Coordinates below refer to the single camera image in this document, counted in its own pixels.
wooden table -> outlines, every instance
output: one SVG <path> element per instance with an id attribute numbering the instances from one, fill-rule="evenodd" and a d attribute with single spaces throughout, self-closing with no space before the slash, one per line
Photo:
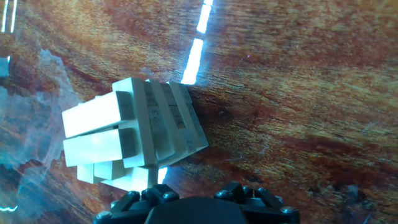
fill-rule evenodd
<path id="1" fill-rule="evenodd" d="M 398 220 L 398 1 L 214 0 L 204 34 L 203 1 L 20 0 L 11 33 L 15 2 L 0 34 L 11 57 L 0 207 L 18 208 L 1 223 L 89 223 L 109 210 L 124 192 L 65 166 L 61 112 L 123 78 L 179 82 L 194 39 L 189 90 L 210 147 L 169 167 L 165 184 L 183 197 L 234 180 L 265 187 L 302 223 Z"/>

wooden block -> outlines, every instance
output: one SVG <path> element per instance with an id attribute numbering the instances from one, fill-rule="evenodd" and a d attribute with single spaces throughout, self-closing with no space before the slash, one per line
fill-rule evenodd
<path id="1" fill-rule="evenodd" d="M 171 90 L 173 92 L 175 101 L 177 102 L 178 110 L 181 114 L 181 117 L 183 119 L 183 122 L 185 124 L 186 129 L 190 132 L 192 135 L 193 143 L 196 147 L 197 150 L 203 149 L 208 146 L 208 142 L 205 139 L 206 136 L 200 136 L 198 133 L 198 129 L 196 126 L 198 126 L 198 120 L 195 118 L 192 118 L 192 115 L 190 113 L 190 109 L 192 112 L 192 108 L 188 109 L 188 106 L 190 105 L 189 102 L 191 101 L 190 98 L 188 99 L 186 93 L 183 93 L 183 87 L 181 87 L 182 84 L 179 83 L 174 83 L 174 82 L 168 82 L 168 84 L 171 87 Z"/>
<path id="2" fill-rule="evenodd" d="M 161 84 L 157 80 L 147 80 L 147 83 L 150 83 L 150 85 L 152 86 L 156 102 L 160 109 L 161 119 L 165 124 L 164 136 L 167 137 L 167 142 L 161 141 L 161 139 L 154 138 L 154 144 L 158 145 L 158 161 L 167 159 L 170 156 L 178 156 L 177 154 L 184 154 L 186 151 L 185 145 L 181 134 L 178 131 L 177 123 L 174 120 L 174 116 L 169 106 L 169 102 L 175 102 L 175 100 L 172 93 L 171 96 L 166 96 L 166 93 L 164 91 L 167 89 L 168 84 Z"/>
<path id="3" fill-rule="evenodd" d="M 113 91 L 126 91 L 131 94 L 134 119 L 120 124 L 119 128 L 132 128 L 136 134 L 136 155 L 123 159 L 124 167 L 137 167 L 157 162 L 144 83 L 138 78 L 127 78 L 112 84 Z"/>
<path id="4" fill-rule="evenodd" d="M 133 167 L 125 170 L 126 175 L 116 180 L 104 180 L 102 183 L 127 191 L 141 192 L 157 184 L 158 167 Z"/>
<path id="5" fill-rule="evenodd" d="M 150 130 L 152 132 L 152 139 L 154 140 L 156 159 L 162 160 L 170 156 L 168 154 L 168 149 L 170 147 L 169 136 L 152 85 L 149 82 L 144 82 L 144 87 L 147 96 Z"/>
<path id="6" fill-rule="evenodd" d="M 91 184 L 104 181 L 104 179 L 94 176 L 94 164 L 77 166 L 77 179 Z"/>
<path id="7" fill-rule="evenodd" d="M 133 119 L 131 96 L 114 91 L 62 112 L 66 138 L 93 133 Z"/>
<path id="8" fill-rule="evenodd" d="M 159 161 L 157 163 L 157 165 L 160 168 L 170 166 L 170 165 L 186 158 L 187 156 L 192 155 L 193 153 L 195 153 L 197 151 L 197 149 L 195 148 L 195 145 L 193 144 L 193 139 L 192 139 L 191 133 L 185 128 L 179 129 L 178 131 L 181 134 L 181 136 L 183 137 L 183 143 L 184 143 L 184 146 L 186 149 L 185 153 L 176 154 L 176 155 L 171 156 L 165 160 Z"/>
<path id="9" fill-rule="evenodd" d="M 114 180 L 124 176 L 123 160 L 97 162 L 94 164 L 94 176 Z"/>
<path id="10" fill-rule="evenodd" d="M 63 141 L 67 166 L 115 161 L 135 155 L 131 128 L 113 129 Z"/>
<path id="11" fill-rule="evenodd" d="M 195 126 L 196 125 L 200 125 L 198 115 L 196 114 L 195 109 L 193 109 L 192 104 L 191 103 L 187 103 L 187 108 L 188 108 L 189 114 L 191 115 L 193 124 Z"/>
<path id="12" fill-rule="evenodd" d="M 184 98 L 185 103 L 192 103 L 192 99 L 191 99 L 191 96 L 189 95 L 187 86 L 184 84 L 181 84 L 181 83 L 177 83 L 177 84 L 180 87 L 181 94 Z"/>

screw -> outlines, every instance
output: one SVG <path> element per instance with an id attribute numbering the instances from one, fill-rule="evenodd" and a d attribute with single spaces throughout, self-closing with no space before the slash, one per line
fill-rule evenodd
<path id="1" fill-rule="evenodd" d="M 141 192 L 141 199 L 147 200 L 149 196 L 149 189 L 145 189 Z"/>
<path id="2" fill-rule="evenodd" d="M 243 192 L 246 194 L 247 197 L 253 197 L 253 189 L 249 186 L 243 186 Z"/>
<path id="3" fill-rule="evenodd" d="M 111 218 L 111 216 L 112 216 L 111 212 L 103 211 L 103 212 L 99 212 L 99 214 L 97 215 L 97 219 Z"/>
<path id="4" fill-rule="evenodd" d="M 117 203 L 118 201 L 114 201 L 114 202 L 112 202 L 111 203 L 111 208 L 113 208 L 114 207 L 114 205 L 116 205 L 116 203 Z"/>
<path id="5" fill-rule="evenodd" d="M 227 190 L 220 190 L 219 192 L 216 193 L 216 196 L 218 198 L 226 198 L 230 195 L 232 195 L 232 193 Z"/>
<path id="6" fill-rule="evenodd" d="M 135 194 L 137 194 L 137 193 L 139 193 L 139 192 L 136 192 L 136 191 L 130 191 L 130 192 L 129 192 L 129 195 L 135 195 Z"/>
<path id="7" fill-rule="evenodd" d="M 275 198 L 277 198 L 282 205 L 284 204 L 284 199 L 281 196 L 275 196 Z"/>
<path id="8" fill-rule="evenodd" d="M 290 214 L 290 213 L 297 211 L 297 208 L 290 207 L 290 206 L 284 206 L 284 207 L 280 208 L 280 211 L 282 213 Z"/>
<path id="9" fill-rule="evenodd" d="M 163 198 L 164 199 L 170 199 L 172 197 L 175 197 L 175 193 L 174 192 L 166 192 L 163 194 Z"/>

stack of wooden blocks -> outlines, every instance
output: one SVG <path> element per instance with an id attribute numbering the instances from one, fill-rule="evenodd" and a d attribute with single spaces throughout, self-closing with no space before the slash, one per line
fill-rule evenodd
<path id="1" fill-rule="evenodd" d="M 62 113 L 79 180 L 141 191 L 158 184 L 159 168 L 208 146 L 185 85 L 127 78 L 112 89 Z"/>

wooden surface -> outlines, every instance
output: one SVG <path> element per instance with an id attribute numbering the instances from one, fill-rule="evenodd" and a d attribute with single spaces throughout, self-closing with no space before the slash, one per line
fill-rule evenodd
<path id="1" fill-rule="evenodd" d="M 11 20 L 9 3 L 7 21 Z M 302 223 L 398 220 L 398 1 L 20 0 L 0 34 L 0 223 L 89 223 L 124 193 L 65 167 L 61 112 L 127 77 L 189 88 L 210 147 L 165 183 L 211 196 L 236 180 L 297 207 Z M 350 203 L 348 186 L 358 186 Z"/>

